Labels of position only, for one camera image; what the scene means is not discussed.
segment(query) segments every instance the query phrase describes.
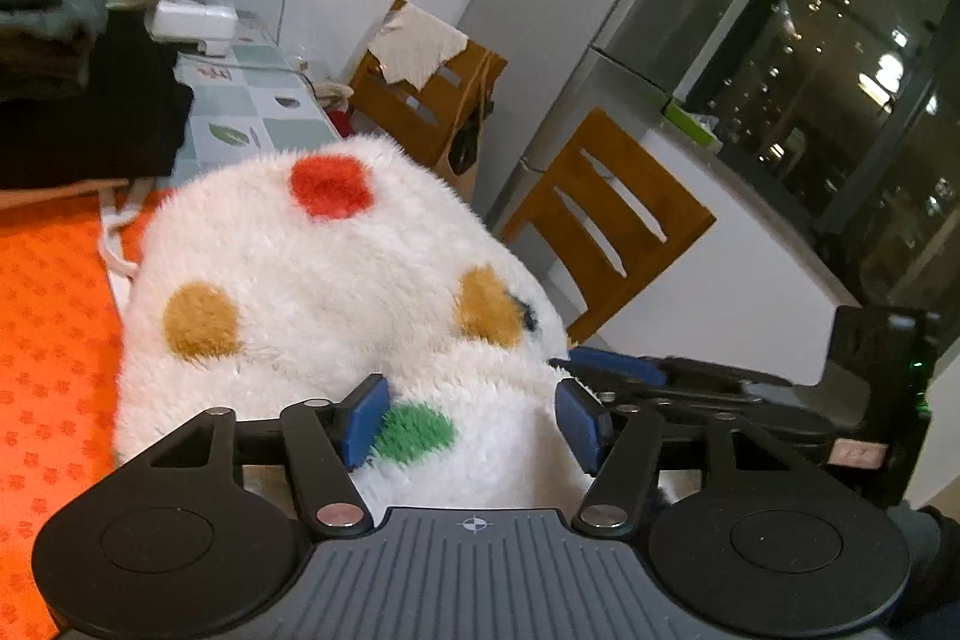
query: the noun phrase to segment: red spot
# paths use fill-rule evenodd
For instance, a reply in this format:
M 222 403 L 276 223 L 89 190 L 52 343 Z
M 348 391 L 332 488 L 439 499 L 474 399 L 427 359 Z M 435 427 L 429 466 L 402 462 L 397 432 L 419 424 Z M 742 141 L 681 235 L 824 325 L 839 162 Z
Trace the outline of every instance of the red spot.
M 296 162 L 290 193 L 311 218 L 343 220 L 373 207 L 370 172 L 349 155 L 314 155 Z

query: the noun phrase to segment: blue finger pad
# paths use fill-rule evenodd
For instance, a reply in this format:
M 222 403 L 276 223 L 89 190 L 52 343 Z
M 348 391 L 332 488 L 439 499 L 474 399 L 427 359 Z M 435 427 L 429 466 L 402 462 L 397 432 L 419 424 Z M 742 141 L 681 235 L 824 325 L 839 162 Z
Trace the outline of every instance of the blue finger pad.
M 570 351 L 570 360 L 592 369 L 635 377 L 643 381 L 645 386 L 666 386 L 667 384 L 666 374 L 653 362 L 645 359 L 621 356 L 619 353 L 597 348 L 576 347 Z
M 554 411 L 557 426 L 573 456 L 584 472 L 596 475 L 603 464 L 603 446 L 600 444 L 600 429 L 596 419 L 563 384 L 557 386 Z
M 390 410 L 390 386 L 380 378 L 370 393 L 354 405 L 342 443 L 344 466 L 357 469 L 370 456 L 373 442 L 380 434 L 383 416 Z

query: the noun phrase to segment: sticker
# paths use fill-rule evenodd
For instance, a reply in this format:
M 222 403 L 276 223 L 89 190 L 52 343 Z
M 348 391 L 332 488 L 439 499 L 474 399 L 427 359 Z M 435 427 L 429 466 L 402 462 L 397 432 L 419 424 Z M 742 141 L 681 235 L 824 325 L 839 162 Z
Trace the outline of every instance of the sticker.
M 880 442 L 837 439 L 830 451 L 829 463 L 840 467 L 877 470 L 887 458 L 887 446 Z

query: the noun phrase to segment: green spot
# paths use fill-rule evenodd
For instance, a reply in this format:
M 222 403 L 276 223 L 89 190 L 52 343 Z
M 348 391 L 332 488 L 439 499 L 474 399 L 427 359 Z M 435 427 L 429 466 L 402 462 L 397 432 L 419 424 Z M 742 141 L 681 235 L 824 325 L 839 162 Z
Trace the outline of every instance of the green spot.
M 383 418 L 373 450 L 381 458 L 389 458 L 407 466 L 428 453 L 453 447 L 457 429 L 443 413 L 427 405 L 399 405 Z

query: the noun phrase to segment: window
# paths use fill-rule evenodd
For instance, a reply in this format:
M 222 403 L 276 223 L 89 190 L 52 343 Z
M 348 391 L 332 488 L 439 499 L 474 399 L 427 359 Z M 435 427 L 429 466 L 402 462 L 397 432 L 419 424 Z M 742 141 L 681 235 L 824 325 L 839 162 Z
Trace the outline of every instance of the window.
M 863 302 L 960 336 L 960 0 L 752 0 L 691 92 Z
M 944 347 L 960 338 L 959 74 L 957 50 L 839 248 L 848 287 L 941 314 Z

